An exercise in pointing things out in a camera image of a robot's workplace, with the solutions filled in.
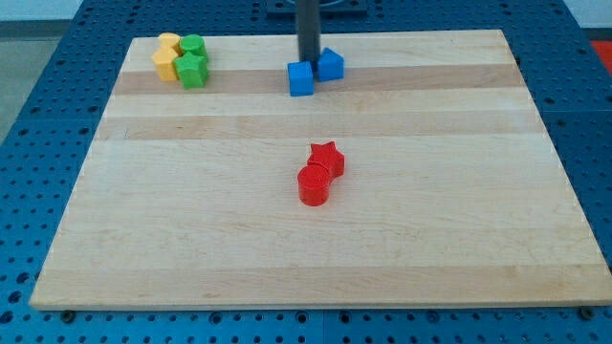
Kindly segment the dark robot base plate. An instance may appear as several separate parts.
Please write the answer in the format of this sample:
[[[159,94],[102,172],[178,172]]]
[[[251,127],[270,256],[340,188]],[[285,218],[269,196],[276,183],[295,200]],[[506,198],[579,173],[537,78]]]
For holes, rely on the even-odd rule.
[[[291,18],[295,15],[296,0],[268,0],[266,16],[268,18]],[[366,15],[367,0],[320,0],[321,15],[350,14]]]

